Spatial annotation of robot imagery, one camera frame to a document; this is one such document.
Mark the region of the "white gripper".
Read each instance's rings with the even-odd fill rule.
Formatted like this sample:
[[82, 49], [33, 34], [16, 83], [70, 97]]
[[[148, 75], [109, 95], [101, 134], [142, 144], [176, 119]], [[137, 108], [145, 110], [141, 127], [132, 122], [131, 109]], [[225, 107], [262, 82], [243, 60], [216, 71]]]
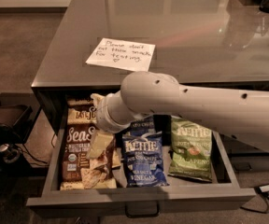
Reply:
[[119, 91], [106, 96], [92, 93], [91, 99], [96, 108], [96, 125], [101, 130], [93, 133], [87, 158], [97, 159], [112, 142], [113, 133], [127, 129], [133, 121], [141, 119], [141, 114], [123, 102]]

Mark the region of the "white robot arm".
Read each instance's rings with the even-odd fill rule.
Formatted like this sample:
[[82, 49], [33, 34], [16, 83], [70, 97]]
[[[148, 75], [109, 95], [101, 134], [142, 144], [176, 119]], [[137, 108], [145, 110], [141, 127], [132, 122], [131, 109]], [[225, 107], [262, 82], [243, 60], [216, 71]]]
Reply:
[[174, 77], [133, 72], [120, 90], [94, 100], [96, 125], [119, 133], [150, 115], [187, 119], [269, 153], [269, 91], [181, 85]]

